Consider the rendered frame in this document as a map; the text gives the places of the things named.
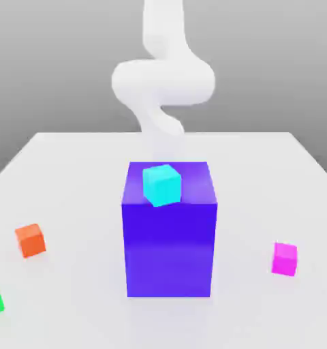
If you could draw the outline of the small cyan cube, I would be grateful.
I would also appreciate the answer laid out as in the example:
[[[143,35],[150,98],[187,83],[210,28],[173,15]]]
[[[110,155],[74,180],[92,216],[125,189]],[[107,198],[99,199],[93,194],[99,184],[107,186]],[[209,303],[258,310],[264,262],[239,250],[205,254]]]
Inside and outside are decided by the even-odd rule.
[[[142,183],[143,195],[154,207],[181,201],[182,178],[169,164],[145,168]]]

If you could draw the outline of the small magenta cube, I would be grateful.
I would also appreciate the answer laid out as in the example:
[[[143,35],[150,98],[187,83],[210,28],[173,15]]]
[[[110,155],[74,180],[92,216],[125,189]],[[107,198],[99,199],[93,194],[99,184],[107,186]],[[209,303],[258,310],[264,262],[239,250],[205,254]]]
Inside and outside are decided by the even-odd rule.
[[[298,265],[298,249],[295,245],[275,242],[271,271],[293,277]]]

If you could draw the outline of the small orange cube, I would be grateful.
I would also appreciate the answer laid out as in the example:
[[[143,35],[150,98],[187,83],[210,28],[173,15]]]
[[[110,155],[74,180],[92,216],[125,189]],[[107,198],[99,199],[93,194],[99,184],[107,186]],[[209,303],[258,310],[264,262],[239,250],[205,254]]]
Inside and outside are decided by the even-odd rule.
[[[15,229],[18,244],[24,258],[46,251],[44,235],[38,224]]]

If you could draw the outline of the large purple box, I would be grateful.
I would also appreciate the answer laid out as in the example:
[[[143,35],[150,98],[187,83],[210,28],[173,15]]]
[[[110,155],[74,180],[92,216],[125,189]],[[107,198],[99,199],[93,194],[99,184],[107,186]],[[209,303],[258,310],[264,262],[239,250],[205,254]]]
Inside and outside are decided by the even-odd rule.
[[[142,171],[130,162],[122,208],[129,297],[209,297],[217,198],[206,162],[172,162],[182,177],[181,201],[153,207],[144,197]]]

